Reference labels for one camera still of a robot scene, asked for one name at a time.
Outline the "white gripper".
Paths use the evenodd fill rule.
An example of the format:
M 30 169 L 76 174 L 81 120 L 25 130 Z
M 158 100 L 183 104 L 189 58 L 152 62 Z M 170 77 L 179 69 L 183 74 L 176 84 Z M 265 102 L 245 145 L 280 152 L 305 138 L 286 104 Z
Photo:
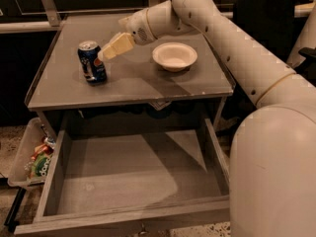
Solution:
M 115 34 L 98 52 L 98 58 L 107 61 L 130 51 L 135 44 L 146 45 L 154 42 L 156 38 L 151 32 L 147 12 L 147 9 L 143 9 L 120 19 L 118 22 L 126 33 Z

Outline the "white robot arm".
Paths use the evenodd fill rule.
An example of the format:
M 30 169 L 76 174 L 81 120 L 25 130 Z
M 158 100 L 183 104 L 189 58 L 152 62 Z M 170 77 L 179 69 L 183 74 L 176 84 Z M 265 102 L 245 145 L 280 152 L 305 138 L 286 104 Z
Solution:
M 122 20 L 98 56 L 147 35 L 202 33 L 256 109 L 230 150 L 232 237 L 316 237 L 316 87 L 223 16 L 212 0 L 169 0 Z

